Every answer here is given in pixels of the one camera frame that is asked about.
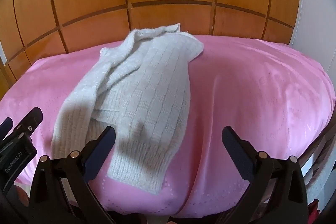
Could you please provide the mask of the white knitted sweater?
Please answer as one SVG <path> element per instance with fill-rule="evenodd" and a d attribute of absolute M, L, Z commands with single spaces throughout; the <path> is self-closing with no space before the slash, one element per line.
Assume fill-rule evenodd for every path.
<path fill-rule="evenodd" d="M 179 24 L 133 30 L 119 46 L 101 49 L 60 108 L 52 156 L 65 157 L 112 126 L 116 147 L 108 176 L 158 194 L 186 132 L 188 66 L 203 49 Z"/>

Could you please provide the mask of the pink bed blanket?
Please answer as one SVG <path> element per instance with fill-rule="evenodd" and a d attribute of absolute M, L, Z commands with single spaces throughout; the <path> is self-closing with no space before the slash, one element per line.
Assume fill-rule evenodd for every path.
<path fill-rule="evenodd" d="M 329 123 L 335 92 L 315 60 L 258 39 L 200 36 L 190 62 L 191 104 L 185 138 L 153 195 L 107 176 L 90 186 L 106 210 L 200 218 L 233 207 L 247 187 L 222 144 L 231 126 L 271 157 L 301 156 Z"/>

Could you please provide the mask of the white bed frame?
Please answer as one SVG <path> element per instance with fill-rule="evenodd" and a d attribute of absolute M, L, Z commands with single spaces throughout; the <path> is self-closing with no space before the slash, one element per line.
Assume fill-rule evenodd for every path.
<path fill-rule="evenodd" d="M 300 159 L 308 203 L 325 207 L 335 191 L 335 120 L 333 119 Z"/>

